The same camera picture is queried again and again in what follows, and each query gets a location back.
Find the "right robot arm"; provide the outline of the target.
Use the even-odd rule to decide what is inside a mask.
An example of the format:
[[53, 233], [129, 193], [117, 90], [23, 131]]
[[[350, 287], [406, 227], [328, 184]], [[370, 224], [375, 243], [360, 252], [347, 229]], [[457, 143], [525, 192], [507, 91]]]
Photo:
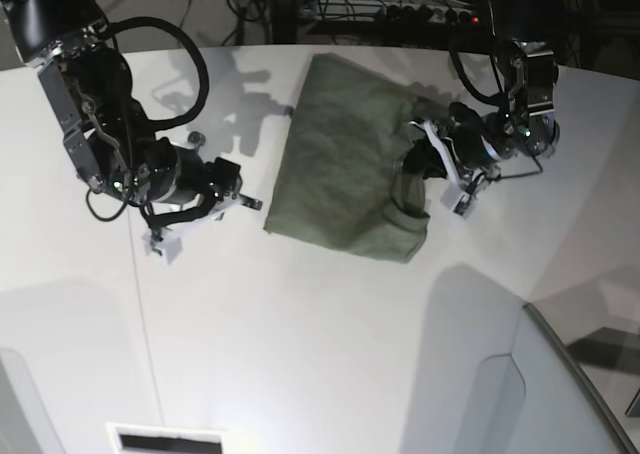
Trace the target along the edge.
[[[203, 111], [210, 79], [192, 39], [176, 25], [138, 16], [110, 22], [96, 0], [1, 0], [21, 61], [37, 76], [63, 133], [64, 148], [89, 194], [136, 208], [152, 231], [190, 223], [260, 200], [241, 192], [241, 168], [224, 158], [204, 161], [196, 147], [173, 144], [166, 132]], [[151, 119], [132, 95], [133, 76], [118, 34], [154, 28], [177, 40], [197, 73], [192, 107]]]

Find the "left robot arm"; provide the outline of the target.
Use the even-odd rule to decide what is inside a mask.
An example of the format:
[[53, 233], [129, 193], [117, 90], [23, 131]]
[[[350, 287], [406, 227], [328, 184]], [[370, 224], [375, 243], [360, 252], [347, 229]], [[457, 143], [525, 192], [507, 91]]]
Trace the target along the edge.
[[[563, 0], [483, 0], [490, 23], [481, 32], [454, 37], [449, 55], [467, 92], [493, 112], [480, 115], [453, 102], [448, 116], [415, 121], [423, 136], [402, 161], [404, 172], [424, 179], [441, 178], [465, 188], [505, 179], [501, 163], [522, 154], [538, 163], [553, 154], [560, 127], [555, 118], [554, 89], [559, 77], [555, 48], [561, 36]], [[469, 79], [460, 47], [486, 39], [498, 90], [480, 92]]]

